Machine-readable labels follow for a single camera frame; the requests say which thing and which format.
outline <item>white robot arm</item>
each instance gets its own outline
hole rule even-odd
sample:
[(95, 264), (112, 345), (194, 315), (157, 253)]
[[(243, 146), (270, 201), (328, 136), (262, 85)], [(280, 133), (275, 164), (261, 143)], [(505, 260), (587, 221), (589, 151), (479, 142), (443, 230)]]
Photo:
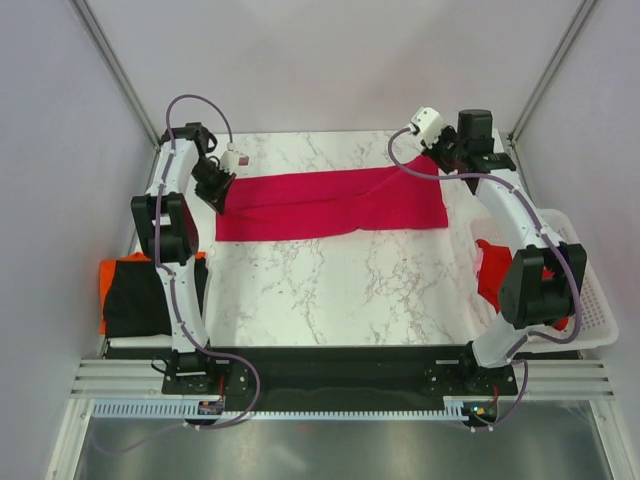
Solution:
[[(198, 251), (198, 231), (184, 198), (191, 176), (196, 181), (196, 194), (218, 213), (224, 212), (224, 202), (235, 174), (220, 167), (221, 161), (208, 157), (217, 146), (216, 138), (201, 124), (190, 123), (173, 129), (175, 150), (171, 151), (168, 136), (161, 139), (161, 150), (151, 186), (144, 196), (134, 197), (131, 209), (142, 251), (154, 259), (155, 242), (160, 242), (160, 262), (156, 271), (162, 282), (171, 321), (171, 348), (179, 354), (193, 353), (194, 345), (186, 338), (181, 321), (193, 340), (202, 348), (209, 342), (198, 304), (195, 284), (195, 254)], [(173, 153), (170, 167), (170, 154)], [(237, 155), (233, 144), (227, 146), (222, 160), (231, 162)], [(156, 199), (161, 193), (161, 209), (156, 212)], [(155, 238), (155, 225), (160, 222), (160, 238)], [(176, 288), (172, 291), (173, 278)]]
[[(586, 268), (582, 246), (564, 243), (538, 215), (509, 156), (494, 153), (492, 123), (487, 110), (464, 110), (459, 113), (456, 132), (438, 112), (421, 108), (408, 125), (420, 139), (423, 153), (445, 173), (457, 170), (458, 174), (449, 178), (465, 180), (492, 213), (514, 257), (500, 290), (501, 312), (487, 332), (470, 345), (473, 362), (483, 368), (507, 365), (517, 350), (514, 345), (525, 336), (574, 313), (566, 272), (550, 251), (550, 244), (570, 266), (578, 291)], [(543, 280), (545, 268), (552, 272), (552, 278)]]

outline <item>magenta towel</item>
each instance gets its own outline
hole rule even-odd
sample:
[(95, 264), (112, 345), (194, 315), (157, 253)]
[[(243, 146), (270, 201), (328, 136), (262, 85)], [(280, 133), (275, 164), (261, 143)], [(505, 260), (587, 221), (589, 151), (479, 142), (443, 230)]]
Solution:
[[(438, 174), (428, 157), (407, 164)], [(440, 182), (397, 167), (242, 178), (231, 184), (225, 214), (216, 215), (222, 242), (303, 240), (354, 230), (446, 228)]]

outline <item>white plastic basket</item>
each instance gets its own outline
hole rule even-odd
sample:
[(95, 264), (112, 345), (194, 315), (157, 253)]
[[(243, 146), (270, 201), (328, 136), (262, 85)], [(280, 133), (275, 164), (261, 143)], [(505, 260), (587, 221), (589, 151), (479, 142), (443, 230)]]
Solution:
[[(567, 243), (579, 243), (569, 219), (558, 210), (540, 210), (540, 215), (547, 221), (549, 226), (555, 230)], [(471, 222), (471, 250), (470, 254), (475, 260), (477, 256), (476, 240), (484, 239), (492, 245), (505, 245), (505, 241), (500, 234), (498, 223), (493, 218), (481, 218)], [(604, 296), (602, 287), (596, 278), (591, 264), (587, 262), (582, 292), (580, 295), (582, 302), (582, 328), (578, 338), (568, 345), (558, 345), (548, 340), (532, 337), (526, 345), (521, 348), (525, 352), (559, 352), (565, 350), (586, 350), (590, 348), (610, 345), (618, 338), (618, 325), (613, 318), (611, 307)], [(495, 314), (493, 307), (488, 302), (483, 302), (488, 317)], [(567, 330), (573, 327), (573, 321), (569, 321)], [(568, 331), (557, 332), (548, 327), (550, 335), (566, 336)]]

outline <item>marble table surface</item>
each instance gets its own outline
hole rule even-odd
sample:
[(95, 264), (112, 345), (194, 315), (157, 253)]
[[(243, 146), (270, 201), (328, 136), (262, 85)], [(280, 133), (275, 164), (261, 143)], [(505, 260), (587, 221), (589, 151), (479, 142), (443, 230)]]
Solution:
[[(390, 165), (392, 132), (237, 135), (250, 177)], [(226, 138), (220, 136), (221, 145)], [(398, 139), (399, 158), (418, 153)], [(208, 253), (204, 318), (212, 345), (437, 345), (484, 331), (469, 223), (489, 213), (462, 182), (443, 182), (448, 229), (357, 231), (287, 242), (215, 242), (213, 211), (187, 199)]]

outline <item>metal floor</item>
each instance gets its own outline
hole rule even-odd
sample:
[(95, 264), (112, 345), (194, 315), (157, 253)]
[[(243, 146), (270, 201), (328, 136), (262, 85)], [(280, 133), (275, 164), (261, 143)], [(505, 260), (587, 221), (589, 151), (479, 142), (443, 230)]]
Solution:
[[(175, 420), (91, 422), (97, 441), (117, 449)], [(177, 429), (115, 458), (88, 444), (77, 480), (612, 478), (586, 403), (525, 403), (493, 433), (437, 422), (254, 420)]]

